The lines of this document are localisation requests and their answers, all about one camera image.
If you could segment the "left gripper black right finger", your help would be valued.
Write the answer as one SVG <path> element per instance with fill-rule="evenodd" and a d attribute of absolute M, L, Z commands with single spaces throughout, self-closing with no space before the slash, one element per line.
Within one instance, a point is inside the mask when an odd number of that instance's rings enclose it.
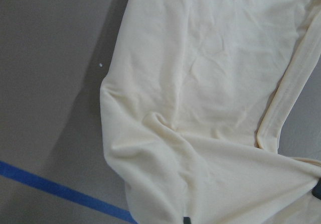
<path fill-rule="evenodd" d="M 316 185 L 311 190 L 312 195 L 321 200 L 321 178 L 318 179 Z"/>

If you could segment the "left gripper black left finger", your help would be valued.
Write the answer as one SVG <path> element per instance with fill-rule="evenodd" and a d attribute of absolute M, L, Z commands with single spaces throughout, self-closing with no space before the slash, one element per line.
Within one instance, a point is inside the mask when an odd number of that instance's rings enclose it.
<path fill-rule="evenodd" d="M 183 217 L 183 224 L 191 224 L 191 219 L 188 216 Z"/>

